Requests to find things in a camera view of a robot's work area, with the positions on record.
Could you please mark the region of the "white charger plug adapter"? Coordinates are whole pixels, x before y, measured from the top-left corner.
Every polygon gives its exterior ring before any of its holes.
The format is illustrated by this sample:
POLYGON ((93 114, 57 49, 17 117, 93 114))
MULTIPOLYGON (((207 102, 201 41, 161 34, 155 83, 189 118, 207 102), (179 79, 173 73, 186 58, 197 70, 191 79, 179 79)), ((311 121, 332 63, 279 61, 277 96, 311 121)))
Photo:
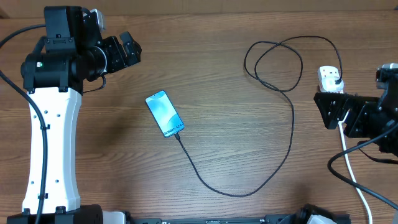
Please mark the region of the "white charger plug adapter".
POLYGON ((344 82, 343 80, 336 83, 338 79, 335 77, 331 78, 321 78, 320 80, 320 91, 324 93, 344 93, 344 82))

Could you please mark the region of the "Samsung Galaxy smartphone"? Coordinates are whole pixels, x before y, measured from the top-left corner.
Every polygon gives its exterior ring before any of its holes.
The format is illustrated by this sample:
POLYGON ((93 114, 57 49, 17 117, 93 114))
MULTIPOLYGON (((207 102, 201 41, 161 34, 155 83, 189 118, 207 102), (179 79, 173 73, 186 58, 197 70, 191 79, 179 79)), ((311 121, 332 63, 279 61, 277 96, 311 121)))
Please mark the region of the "Samsung Galaxy smartphone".
POLYGON ((174 105, 164 90, 146 98, 146 104, 165 138, 185 128, 174 105))

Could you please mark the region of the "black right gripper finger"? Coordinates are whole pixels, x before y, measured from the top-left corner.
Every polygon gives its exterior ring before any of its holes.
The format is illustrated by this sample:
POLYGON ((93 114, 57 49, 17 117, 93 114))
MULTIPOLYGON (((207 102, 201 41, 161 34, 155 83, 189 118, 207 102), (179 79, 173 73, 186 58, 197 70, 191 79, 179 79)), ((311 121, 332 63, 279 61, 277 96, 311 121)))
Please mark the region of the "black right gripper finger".
POLYGON ((379 111, 375 101, 345 101, 348 111, 344 134, 349 138, 374 138, 381 133, 379 111))
POLYGON ((314 101, 320 111, 323 123, 327 129, 335 129, 346 113, 356 106, 363 106, 367 102, 378 102, 379 98, 373 96, 358 96, 347 93, 318 92, 314 101))

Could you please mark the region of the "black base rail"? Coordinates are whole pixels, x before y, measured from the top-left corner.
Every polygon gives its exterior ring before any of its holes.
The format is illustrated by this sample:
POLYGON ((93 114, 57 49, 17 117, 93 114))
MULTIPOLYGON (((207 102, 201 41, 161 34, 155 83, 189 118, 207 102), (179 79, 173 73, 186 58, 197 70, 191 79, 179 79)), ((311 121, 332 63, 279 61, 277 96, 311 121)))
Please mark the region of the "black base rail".
POLYGON ((278 214, 265 215, 255 218, 185 218, 162 220, 160 218, 131 218, 127 223, 132 224, 278 224, 294 223, 294 215, 278 214))

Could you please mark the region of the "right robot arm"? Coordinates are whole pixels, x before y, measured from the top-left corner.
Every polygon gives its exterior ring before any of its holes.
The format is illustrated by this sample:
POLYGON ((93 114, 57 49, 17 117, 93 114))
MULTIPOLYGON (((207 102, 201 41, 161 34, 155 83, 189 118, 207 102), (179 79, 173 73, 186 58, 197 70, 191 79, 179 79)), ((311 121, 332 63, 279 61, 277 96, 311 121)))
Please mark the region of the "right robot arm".
POLYGON ((325 127, 338 128, 340 132, 342 151, 328 161, 327 168, 335 177, 356 189, 369 223, 373 222, 373 215, 363 193, 394 209, 397 209, 397 204, 357 182, 348 154, 362 151, 364 146, 374 143, 381 152, 397 155, 396 63, 386 63, 377 68, 376 88, 384 90, 379 98, 350 95, 341 87, 334 90, 322 88, 314 96, 325 127))

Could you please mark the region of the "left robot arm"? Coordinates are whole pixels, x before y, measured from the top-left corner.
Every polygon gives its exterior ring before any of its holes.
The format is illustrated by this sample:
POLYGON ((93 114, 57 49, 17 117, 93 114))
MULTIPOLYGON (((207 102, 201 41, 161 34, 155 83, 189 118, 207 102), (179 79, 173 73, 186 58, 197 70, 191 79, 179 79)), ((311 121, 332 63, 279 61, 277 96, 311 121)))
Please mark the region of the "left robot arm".
POLYGON ((123 32, 103 38, 104 16, 80 6, 47 6, 42 36, 21 65, 29 103, 29 183, 22 211, 8 223, 132 223, 128 212, 82 205, 76 183, 76 125, 83 85, 140 62, 141 46, 123 32))

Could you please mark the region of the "white power strip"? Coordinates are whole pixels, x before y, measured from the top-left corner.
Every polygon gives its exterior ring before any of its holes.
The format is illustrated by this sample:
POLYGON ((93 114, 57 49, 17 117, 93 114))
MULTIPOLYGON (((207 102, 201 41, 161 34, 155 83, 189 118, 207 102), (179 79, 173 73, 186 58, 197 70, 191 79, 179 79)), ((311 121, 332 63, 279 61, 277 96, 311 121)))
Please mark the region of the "white power strip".
POLYGON ((319 80, 319 87, 320 87, 320 80, 321 78, 331 78, 335 77, 335 79, 340 79, 339 71, 336 67, 333 66, 322 66, 318 69, 318 80, 319 80))

